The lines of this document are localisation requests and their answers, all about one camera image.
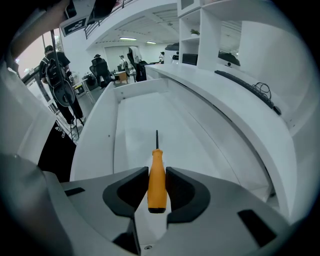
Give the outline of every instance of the person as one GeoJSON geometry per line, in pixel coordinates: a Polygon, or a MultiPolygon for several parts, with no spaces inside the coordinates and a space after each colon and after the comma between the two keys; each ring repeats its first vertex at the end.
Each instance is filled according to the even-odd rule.
{"type": "Polygon", "coordinates": [[[123,55],[119,56],[120,57],[120,64],[121,70],[126,72],[127,78],[130,77],[130,71],[129,71],[129,65],[128,62],[126,61],[125,57],[123,55]]]}
{"type": "MultiPolygon", "coordinates": [[[[54,48],[52,47],[52,45],[48,45],[44,49],[44,54],[45,54],[45,57],[41,60],[41,62],[39,64],[39,78],[41,79],[41,81],[43,83],[48,84],[48,81],[46,79],[46,66],[47,66],[47,64],[49,64],[51,59],[53,59],[53,60],[55,59],[54,48]]],[[[57,57],[58,57],[59,62],[64,67],[64,69],[68,70],[70,61],[65,56],[65,54],[63,52],[57,52],[57,57]]],[[[51,92],[53,98],[55,99],[55,95],[53,94],[52,87],[49,86],[49,88],[50,88],[50,92],[51,92]]],[[[65,118],[66,122],[69,125],[73,125],[71,127],[72,129],[75,128],[76,127],[76,125],[74,124],[75,118],[71,114],[69,108],[62,106],[57,100],[55,100],[55,103],[56,103],[57,108],[60,110],[61,114],[65,118]]],[[[81,119],[81,121],[84,123],[86,121],[86,118],[83,115],[83,112],[81,110],[81,107],[79,105],[77,97],[75,97],[73,107],[74,107],[74,110],[76,111],[76,115],[75,115],[76,118],[81,119]]]]}
{"type": "Polygon", "coordinates": [[[163,64],[165,62],[165,52],[162,51],[159,56],[159,62],[163,64]]]}

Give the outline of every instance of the potted plant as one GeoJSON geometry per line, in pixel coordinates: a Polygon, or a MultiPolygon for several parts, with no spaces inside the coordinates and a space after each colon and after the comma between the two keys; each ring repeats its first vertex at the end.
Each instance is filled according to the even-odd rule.
{"type": "Polygon", "coordinates": [[[198,30],[191,29],[190,32],[192,37],[198,37],[200,35],[198,30]]]}

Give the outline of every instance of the orange screwdriver handle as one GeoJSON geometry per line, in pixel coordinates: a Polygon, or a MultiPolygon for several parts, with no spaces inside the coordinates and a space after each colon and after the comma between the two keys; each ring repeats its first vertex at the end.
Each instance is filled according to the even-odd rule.
{"type": "Polygon", "coordinates": [[[166,172],[162,162],[163,151],[152,151],[152,166],[148,186],[148,210],[152,214],[163,214],[167,205],[166,172]]]}

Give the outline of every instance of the white desk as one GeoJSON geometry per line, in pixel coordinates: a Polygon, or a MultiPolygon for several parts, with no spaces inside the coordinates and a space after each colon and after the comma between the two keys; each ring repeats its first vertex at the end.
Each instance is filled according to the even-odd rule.
{"type": "Polygon", "coordinates": [[[297,161],[285,122],[262,100],[214,72],[188,64],[146,66],[147,77],[166,78],[190,88],[225,114],[247,137],[261,157],[289,220],[296,196],[297,161]]]}

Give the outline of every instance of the ceiling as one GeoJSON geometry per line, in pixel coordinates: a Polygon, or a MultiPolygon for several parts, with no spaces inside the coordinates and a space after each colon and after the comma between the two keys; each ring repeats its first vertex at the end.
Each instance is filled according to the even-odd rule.
{"type": "MultiPolygon", "coordinates": [[[[237,53],[241,38],[241,21],[222,21],[220,50],[237,53]]],[[[177,9],[148,12],[113,31],[108,31],[96,44],[123,42],[120,37],[136,38],[136,43],[152,41],[171,44],[179,41],[177,9]]]]}

